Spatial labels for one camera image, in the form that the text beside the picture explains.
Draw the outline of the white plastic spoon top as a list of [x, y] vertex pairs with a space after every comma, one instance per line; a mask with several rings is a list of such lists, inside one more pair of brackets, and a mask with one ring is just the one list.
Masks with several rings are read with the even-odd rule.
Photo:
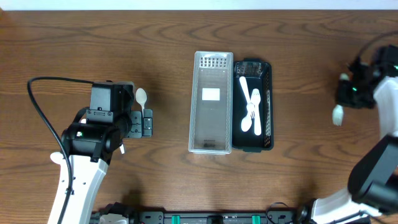
[[138, 88], [136, 90], [136, 101], [141, 106], [142, 116], [144, 116], [145, 104], [147, 101], [147, 93], [143, 88]]

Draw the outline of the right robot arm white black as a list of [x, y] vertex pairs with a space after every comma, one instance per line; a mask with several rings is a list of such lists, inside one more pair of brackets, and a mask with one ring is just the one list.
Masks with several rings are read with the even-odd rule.
[[371, 223], [397, 213], [397, 46], [380, 47], [371, 63], [357, 56], [338, 81], [333, 123], [345, 107], [377, 108], [380, 140], [354, 166], [346, 188], [300, 207], [294, 223]]

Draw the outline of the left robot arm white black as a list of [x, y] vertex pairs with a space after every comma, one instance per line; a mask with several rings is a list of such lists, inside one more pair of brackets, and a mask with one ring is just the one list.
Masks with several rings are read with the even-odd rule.
[[124, 150], [124, 139], [152, 136], [153, 111], [146, 101], [145, 90], [132, 82], [92, 85], [90, 105], [62, 133], [66, 153], [50, 156], [60, 178], [49, 223], [89, 222], [113, 152]]

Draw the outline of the white plastic fork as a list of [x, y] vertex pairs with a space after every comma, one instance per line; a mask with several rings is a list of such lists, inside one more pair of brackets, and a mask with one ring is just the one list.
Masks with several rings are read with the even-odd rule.
[[[341, 80], [345, 80], [348, 81], [349, 80], [349, 76], [346, 73], [342, 73], [340, 75], [340, 79]], [[332, 112], [332, 122], [335, 126], [341, 126], [342, 122], [343, 122], [343, 116], [344, 116], [344, 111], [343, 111], [343, 107], [341, 105], [336, 105], [333, 108], [333, 112]]]
[[254, 134], [260, 136], [262, 133], [261, 119], [259, 114], [259, 104], [261, 102], [261, 94], [257, 88], [252, 90], [251, 103], [254, 105]]

